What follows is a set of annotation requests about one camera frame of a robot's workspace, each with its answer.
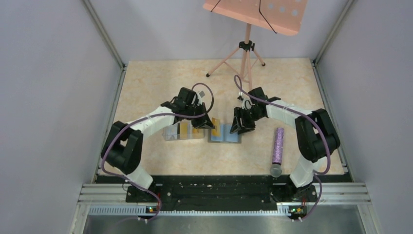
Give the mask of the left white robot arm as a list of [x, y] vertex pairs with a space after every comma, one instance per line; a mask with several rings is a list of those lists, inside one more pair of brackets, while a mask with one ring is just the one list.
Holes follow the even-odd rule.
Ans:
[[172, 100], [161, 103], [151, 113], [127, 123], [113, 123], [101, 151], [101, 170], [129, 182], [138, 189], [137, 194], [142, 200], [148, 202], [155, 198], [161, 203], [152, 185], [152, 176], [141, 165], [144, 140], [182, 120], [190, 120], [195, 129], [213, 129], [208, 113], [214, 102], [215, 98], [211, 96], [207, 108], [200, 93], [183, 87]]

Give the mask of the clear plastic card box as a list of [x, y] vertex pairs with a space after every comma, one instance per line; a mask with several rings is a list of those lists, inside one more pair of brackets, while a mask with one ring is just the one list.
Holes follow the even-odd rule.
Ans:
[[162, 136], [165, 141], [203, 139], [205, 130], [195, 128], [190, 121], [183, 121], [165, 127]]

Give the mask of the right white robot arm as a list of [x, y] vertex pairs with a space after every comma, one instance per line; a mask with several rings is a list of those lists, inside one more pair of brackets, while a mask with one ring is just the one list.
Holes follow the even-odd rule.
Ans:
[[[306, 110], [288, 104], [279, 97], [268, 97], [261, 87], [246, 93], [240, 107], [234, 108], [230, 133], [238, 135], [251, 132], [256, 121], [270, 118], [293, 127], [301, 156], [289, 175], [285, 186], [286, 196], [298, 201], [312, 184], [316, 175], [326, 174], [331, 167], [331, 154], [340, 146], [340, 139], [325, 109]], [[319, 164], [326, 160], [326, 169], [318, 171]]]

